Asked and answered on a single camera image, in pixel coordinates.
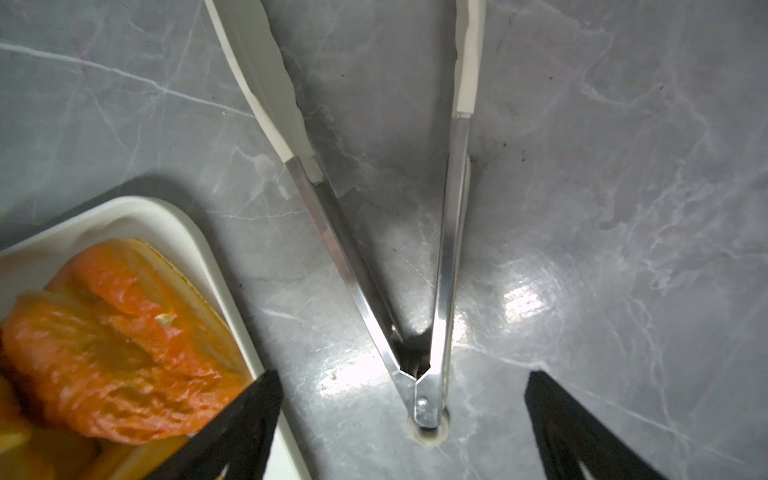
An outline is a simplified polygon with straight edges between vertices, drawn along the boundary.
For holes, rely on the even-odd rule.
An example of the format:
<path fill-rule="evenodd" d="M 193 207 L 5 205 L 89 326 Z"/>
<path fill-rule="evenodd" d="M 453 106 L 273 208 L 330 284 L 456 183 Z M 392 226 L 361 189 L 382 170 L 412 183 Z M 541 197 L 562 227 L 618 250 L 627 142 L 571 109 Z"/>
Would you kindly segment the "orange triangular fake bread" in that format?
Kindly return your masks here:
<path fill-rule="evenodd" d="M 37 423 L 131 445 L 198 433 L 253 379 L 217 311 L 135 238 L 93 245 L 19 294 L 1 369 Z"/>

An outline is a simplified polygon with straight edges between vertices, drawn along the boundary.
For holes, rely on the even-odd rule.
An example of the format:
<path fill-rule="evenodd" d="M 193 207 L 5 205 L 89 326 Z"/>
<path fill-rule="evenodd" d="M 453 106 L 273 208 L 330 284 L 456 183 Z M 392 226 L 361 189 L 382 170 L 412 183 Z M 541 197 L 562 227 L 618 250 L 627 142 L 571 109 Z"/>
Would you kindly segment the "steel tongs white tips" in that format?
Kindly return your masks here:
<path fill-rule="evenodd" d="M 470 188 L 469 133 L 475 112 L 486 4 L 456 4 L 454 92 L 429 342 L 404 338 L 366 264 L 307 134 L 292 81 L 259 1 L 206 4 L 228 64 L 259 126 L 292 177 L 426 447 L 448 437 L 446 407 L 455 294 Z"/>

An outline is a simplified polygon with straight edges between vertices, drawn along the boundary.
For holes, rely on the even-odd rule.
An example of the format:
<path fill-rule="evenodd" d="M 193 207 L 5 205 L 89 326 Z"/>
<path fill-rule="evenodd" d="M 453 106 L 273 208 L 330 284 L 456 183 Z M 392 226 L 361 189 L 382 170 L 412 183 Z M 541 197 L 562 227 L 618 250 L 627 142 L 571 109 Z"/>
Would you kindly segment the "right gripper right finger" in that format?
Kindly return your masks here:
<path fill-rule="evenodd" d="M 544 371 L 530 373 L 525 403 L 548 479 L 661 479 Z"/>

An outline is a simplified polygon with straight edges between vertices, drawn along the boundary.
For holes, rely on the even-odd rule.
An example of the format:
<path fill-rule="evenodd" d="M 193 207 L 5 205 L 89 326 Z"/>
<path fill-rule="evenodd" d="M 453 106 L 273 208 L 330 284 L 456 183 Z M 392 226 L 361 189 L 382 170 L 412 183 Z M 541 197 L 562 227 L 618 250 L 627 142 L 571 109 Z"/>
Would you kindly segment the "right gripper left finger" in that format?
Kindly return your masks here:
<path fill-rule="evenodd" d="M 149 479 L 262 479 L 283 401 L 278 373 L 261 374 Z"/>

